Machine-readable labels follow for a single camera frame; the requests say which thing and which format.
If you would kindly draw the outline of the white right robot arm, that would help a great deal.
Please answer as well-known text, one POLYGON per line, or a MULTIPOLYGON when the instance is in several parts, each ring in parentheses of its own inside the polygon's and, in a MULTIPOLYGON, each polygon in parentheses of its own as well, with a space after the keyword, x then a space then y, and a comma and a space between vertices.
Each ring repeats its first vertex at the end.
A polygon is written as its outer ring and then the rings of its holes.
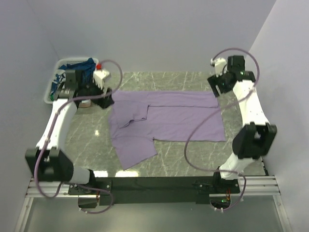
POLYGON ((277 126, 270 124, 261 107, 256 91, 257 79, 245 69, 243 56, 211 59, 215 74, 208 82, 216 97, 232 91, 238 101, 242 128, 232 142, 232 154, 219 167, 220 176, 212 180, 212 188, 218 193, 229 187, 228 180, 251 163, 266 156, 277 134, 277 126))

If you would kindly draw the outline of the purple t shirt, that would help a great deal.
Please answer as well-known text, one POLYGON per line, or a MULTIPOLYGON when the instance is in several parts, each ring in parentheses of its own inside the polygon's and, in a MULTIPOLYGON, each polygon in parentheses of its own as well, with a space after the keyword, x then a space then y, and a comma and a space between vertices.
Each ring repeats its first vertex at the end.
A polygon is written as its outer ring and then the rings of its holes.
POLYGON ((157 154, 154 140, 185 142, 220 109, 209 91, 117 91, 109 116, 112 145, 124 170, 157 154))

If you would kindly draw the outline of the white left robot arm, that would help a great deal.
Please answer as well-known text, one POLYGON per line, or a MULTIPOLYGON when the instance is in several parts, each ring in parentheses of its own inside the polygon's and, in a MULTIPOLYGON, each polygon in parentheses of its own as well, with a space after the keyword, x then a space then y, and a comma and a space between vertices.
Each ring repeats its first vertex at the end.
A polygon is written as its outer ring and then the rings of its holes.
POLYGON ((105 109, 113 100, 112 90, 104 86, 111 76, 109 71, 94 71, 88 83, 82 82, 83 73, 65 70, 65 79, 53 93, 52 113, 45 131, 35 148, 26 150, 25 158, 36 183, 75 183, 85 194, 91 194, 97 187, 94 174, 72 163, 64 152, 65 140, 80 102, 90 100, 105 109))

